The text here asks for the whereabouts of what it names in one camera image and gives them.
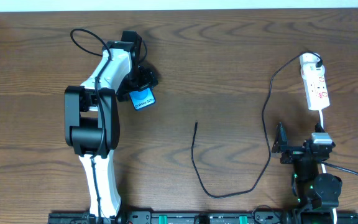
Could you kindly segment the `blue screen Galaxy smartphone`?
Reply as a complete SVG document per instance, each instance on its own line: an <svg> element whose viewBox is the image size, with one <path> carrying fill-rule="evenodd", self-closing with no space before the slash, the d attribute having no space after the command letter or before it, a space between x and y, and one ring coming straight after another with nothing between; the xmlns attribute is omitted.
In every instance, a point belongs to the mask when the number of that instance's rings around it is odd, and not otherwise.
<svg viewBox="0 0 358 224"><path fill-rule="evenodd" d="M155 97L150 88L142 91L132 91L129 93L133 107L139 111L155 103Z"/></svg>

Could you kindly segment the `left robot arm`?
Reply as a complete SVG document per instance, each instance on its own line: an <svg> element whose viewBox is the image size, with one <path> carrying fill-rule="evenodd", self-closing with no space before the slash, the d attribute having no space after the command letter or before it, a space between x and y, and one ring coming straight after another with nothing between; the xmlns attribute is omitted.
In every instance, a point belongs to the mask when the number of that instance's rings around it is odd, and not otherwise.
<svg viewBox="0 0 358 224"><path fill-rule="evenodd" d="M101 61L79 86L64 92L65 141L74 149L88 181L89 215L97 223L115 222L120 216L121 196L114 172L114 151L120 138L117 104L131 101L139 111L155 104L152 92L158 80L143 66L140 54L147 47L133 30L118 41L102 41Z"/></svg>

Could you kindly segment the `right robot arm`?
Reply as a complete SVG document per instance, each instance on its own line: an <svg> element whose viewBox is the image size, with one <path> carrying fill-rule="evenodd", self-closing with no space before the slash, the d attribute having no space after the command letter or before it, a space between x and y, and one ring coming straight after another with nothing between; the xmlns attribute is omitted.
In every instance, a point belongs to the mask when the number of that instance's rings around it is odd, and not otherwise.
<svg viewBox="0 0 358 224"><path fill-rule="evenodd" d="M293 165L291 187L299 199L298 206L285 215L285 223L334 222L333 209L339 206L342 180L318 169L334 147L334 141L320 124L301 146L289 145L283 124L278 124L272 152L281 155L282 164Z"/></svg>

